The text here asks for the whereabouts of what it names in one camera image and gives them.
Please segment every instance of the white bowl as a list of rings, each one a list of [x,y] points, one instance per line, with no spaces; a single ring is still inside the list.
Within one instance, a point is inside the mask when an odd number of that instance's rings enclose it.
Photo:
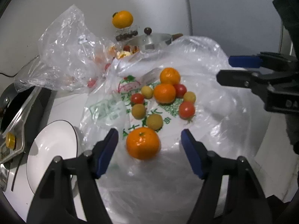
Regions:
[[[50,162],[57,155],[63,159],[77,157],[78,138],[73,126],[65,120],[57,120],[41,130],[28,155],[26,174],[33,193],[44,176]],[[77,178],[71,176],[74,188]]]

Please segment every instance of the orange fruit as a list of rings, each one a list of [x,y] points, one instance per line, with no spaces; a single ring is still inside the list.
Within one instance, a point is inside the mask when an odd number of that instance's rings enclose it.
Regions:
[[[139,160],[153,158],[160,151],[160,140],[157,133],[146,127],[131,131],[126,143],[129,155]]]
[[[179,72],[172,67],[164,68],[160,74],[161,83],[174,85],[174,84],[179,84],[180,80],[181,80],[181,76]]]
[[[133,16],[128,11],[120,11],[115,13],[112,17],[112,24],[118,29],[123,29],[131,26],[133,23]]]
[[[175,88],[171,84],[159,84],[154,88],[154,98],[158,103],[170,104],[175,100]]]

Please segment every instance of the white wall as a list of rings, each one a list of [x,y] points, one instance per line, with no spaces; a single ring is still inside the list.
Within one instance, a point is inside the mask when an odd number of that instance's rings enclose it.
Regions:
[[[113,36],[112,15],[128,10],[139,32],[190,34],[187,0],[12,0],[0,19],[0,71],[16,73],[38,54],[37,41],[44,30],[69,6],[76,4],[97,36]],[[0,75],[0,93],[12,82]]]
[[[190,0],[194,35],[216,40],[228,55],[277,52],[281,20],[273,0]]]

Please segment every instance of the blue gripper pad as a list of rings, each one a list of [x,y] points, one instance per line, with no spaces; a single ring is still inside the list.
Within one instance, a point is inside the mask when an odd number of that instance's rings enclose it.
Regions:
[[[203,143],[194,139],[188,129],[184,129],[181,132],[181,143],[194,174],[196,174],[200,179],[203,179],[204,171],[202,169],[202,161],[205,161],[206,159],[207,149],[204,147]]]
[[[232,55],[228,58],[231,67],[260,68],[263,60],[256,55]]]
[[[111,129],[103,140],[103,143],[106,144],[106,146],[98,159],[98,169],[96,172],[98,178],[100,178],[101,175],[105,174],[107,171],[110,160],[118,143],[118,131],[116,129]]]

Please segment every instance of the white plastic bag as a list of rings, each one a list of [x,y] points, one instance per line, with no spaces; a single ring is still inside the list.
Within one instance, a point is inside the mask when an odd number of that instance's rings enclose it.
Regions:
[[[42,34],[40,58],[17,74],[15,87],[18,92],[32,86],[87,92],[102,78],[105,65],[113,58],[113,46],[112,41],[91,33],[81,10],[72,5]]]
[[[143,85],[159,83],[162,68],[174,67],[181,83],[196,94],[196,113],[192,122],[179,118],[181,99],[170,106],[158,105],[154,98],[146,100],[147,114],[158,113],[164,120],[158,132],[161,150],[149,161],[131,158],[126,151],[126,135],[144,120],[130,114],[130,96]],[[182,37],[164,50],[137,53],[120,61],[114,60],[104,82],[87,101],[80,129],[86,136],[84,149],[104,138],[110,127],[120,133],[119,143],[107,173],[98,180],[104,204],[114,223],[186,223],[198,198],[202,181],[193,174],[180,145],[180,133],[188,128],[196,140],[208,150],[228,158],[255,153],[248,146],[250,109],[247,92],[222,87],[216,82],[220,69],[230,69],[219,45],[204,37]],[[116,121],[91,120],[92,105],[101,105],[105,98],[117,97]],[[225,198],[222,189],[219,205]]]

